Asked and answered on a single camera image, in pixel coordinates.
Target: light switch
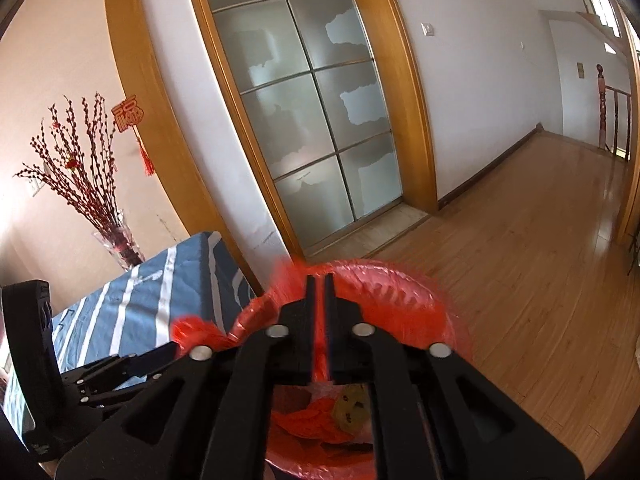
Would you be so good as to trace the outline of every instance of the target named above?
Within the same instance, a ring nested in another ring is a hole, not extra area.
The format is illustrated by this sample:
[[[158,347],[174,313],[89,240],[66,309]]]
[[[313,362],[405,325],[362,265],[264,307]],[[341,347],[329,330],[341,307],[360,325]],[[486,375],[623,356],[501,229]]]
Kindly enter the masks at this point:
[[[422,25],[422,32],[424,33],[425,36],[435,36],[436,33],[433,30],[433,25],[431,25],[431,23],[421,23]]]

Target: baseboard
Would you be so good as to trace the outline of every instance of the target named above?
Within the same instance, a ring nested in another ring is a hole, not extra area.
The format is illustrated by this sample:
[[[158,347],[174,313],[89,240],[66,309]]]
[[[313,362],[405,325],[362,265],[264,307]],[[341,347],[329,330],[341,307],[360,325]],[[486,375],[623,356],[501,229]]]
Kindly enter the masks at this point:
[[[465,191],[469,190],[473,186],[475,186],[478,182],[480,182],[484,177],[486,177],[489,173],[491,173],[495,168],[500,166],[510,155],[516,152],[517,149],[522,147],[533,135],[538,132],[544,131],[542,127],[542,123],[536,124],[536,127],[531,130],[527,135],[522,137],[518,142],[516,142],[513,146],[511,146],[508,150],[506,150],[501,155],[498,155],[494,160],[492,160],[489,164],[487,164],[482,170],[478,171],[474,176],[470,179],[465,180],[462,184],[460,184],[456,189],[447,193],[440,200],[438,200],[438,208],[442,209],[447,204],[453,202],[460,195],[462,195]]]

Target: metal bolt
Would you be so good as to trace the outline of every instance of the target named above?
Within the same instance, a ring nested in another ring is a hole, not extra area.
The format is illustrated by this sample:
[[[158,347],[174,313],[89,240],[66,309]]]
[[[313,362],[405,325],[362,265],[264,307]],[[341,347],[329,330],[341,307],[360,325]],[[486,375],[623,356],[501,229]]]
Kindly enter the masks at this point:
[[[289,328],[284,325],[272,325],[267,329],[267,335],[274,339],[280,339],[289,335]]]
[[[439,359],[444,359],[451,355],[451,348],[444,343],[434,343],[429,347],[429,353]]]
[[[191,352],[189,352],[189,357],[194,361],[206,361],[211,359],[213,355],[213,350],[208,346],[200,345],[196,346]]]
[[[376,331],[376,327],[369,323],[358,323],[357,325],[353,325],[351,331],[357,336],[368,337]]]

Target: blue striped bedsheet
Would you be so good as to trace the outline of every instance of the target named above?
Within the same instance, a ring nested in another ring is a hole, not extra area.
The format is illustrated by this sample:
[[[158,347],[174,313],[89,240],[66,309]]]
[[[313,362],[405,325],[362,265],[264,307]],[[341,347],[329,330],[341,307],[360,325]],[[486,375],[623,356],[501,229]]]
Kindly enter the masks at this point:
[[[177,317],[197,315],[228,332],[254,293],[219,233],[200,233],[107,283],[53,319],[60,372],[111,354],[142,354],[170,340]],[[126,385],[140,382],[133,378]],[[24,397],[14,372],[4,412],[18,435]]]

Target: wooden newel post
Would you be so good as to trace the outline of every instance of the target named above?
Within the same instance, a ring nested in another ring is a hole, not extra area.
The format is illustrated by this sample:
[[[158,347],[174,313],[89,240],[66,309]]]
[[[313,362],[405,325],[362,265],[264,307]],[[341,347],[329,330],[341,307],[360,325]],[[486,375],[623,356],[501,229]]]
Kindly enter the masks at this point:
[[[598,92],[600,92],[600,137],[598,145],[601,149],[606,149],[607,142],[607,84],[604,81],[602,65],[596,66],[598,69]]]

